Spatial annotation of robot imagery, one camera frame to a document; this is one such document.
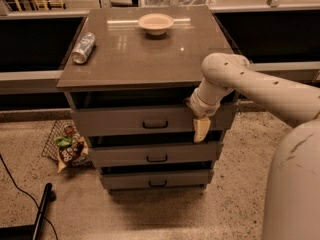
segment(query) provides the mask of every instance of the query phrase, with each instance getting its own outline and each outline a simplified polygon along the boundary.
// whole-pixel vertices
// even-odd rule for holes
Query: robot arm
[[[188,100],[197,116],[195,142],[204,139],[210,127],[208,117],[232,89],[295,127],[279,143],[270,167],[262,239],[318,239],[320,89],[248,67],[248,60],[239,55],[216,53],[205,58],[204,79]]]
[[[320,114],[319,88],[250,71],[244,56],[213,53],[204,59],[202,73],[203,81],[187,102],[198,118],[195,142],[204,139],[210,126],[208,117],[233,89],[292,127]]]

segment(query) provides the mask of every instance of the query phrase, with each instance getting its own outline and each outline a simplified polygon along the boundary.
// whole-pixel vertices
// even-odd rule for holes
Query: floor
[[[55,119],[68,118],[69,111],[1,113],[0,153],[17,185],[38,202],[45,184],[53,184],[57,199],[49,205],[47,218],[59,239],[256,240],[261,236],[269,165],[290,128],[252,104],[240,108],[206,189],[109,195],[93,168],[58,174],[56,164],[43,157],[43,148]],[[0,226],[32,224],[34,203],[14,187],[2,165],[0,179]],[[55,239],[47,223],[41,239]]]

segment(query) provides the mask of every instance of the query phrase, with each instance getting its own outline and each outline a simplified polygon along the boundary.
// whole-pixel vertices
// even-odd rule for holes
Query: white bowl
[[[138,24],[146,32],[153,36],[159,36],[166,33],[166,30],[173,25],[173,19],[165,14],[151,13],[142,16]]]

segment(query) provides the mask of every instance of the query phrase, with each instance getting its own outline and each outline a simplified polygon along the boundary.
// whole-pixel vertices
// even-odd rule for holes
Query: silver can
[[[72,60],[77,64],[85,63],[88,60],[95,45],[95,35],[91,32],[86,33],[73,48],[71,53]]]

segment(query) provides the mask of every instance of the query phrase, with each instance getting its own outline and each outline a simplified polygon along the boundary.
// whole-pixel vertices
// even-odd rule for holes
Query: black cable
[[[38,208],[38,211],[41,213],[41,215],[42,215],[42,217],[44,218],[44,220],[46,220],[46,221],[49,223],[49,225],[52,227],[52,230],[53,230],[53,232],[54,232],[54,235],[55,235],[55,237],[56,237],[56,240],[58,240],[58,235],[57,235],[56,229],[54,228],[52,222],[51,222],[50,220],[48,220],[48,219],[44,216],[44,214],[40,211],[40,207],[39,207],[37,201],[36,201],[36,200],[34,199],[34,197],[33,197],[32,195],[30,195],[28,192],[26,192],[26,191],[24,191],[24,190],[22,190],[21,188],[18,187],[18,185],[16,184],[15,180],[13,179],[13,177],[12,177],[12,175],[11,175],[11,173],[10,173],[7,165],[6,165],[6,163],[4,162],[1,154],[0,154],[0,159],[1,159],[1,162],[2,162],[2,164],[3,164],[3,166],[4,166],[4,168],[6,169],[8,175],[9,175],[9,177],[10,177],[13,185],[14,185],[20,192],[22,192],[23,194],[29,196],[29,197],[32,199],[32,201],[35,203],[36,207]]]

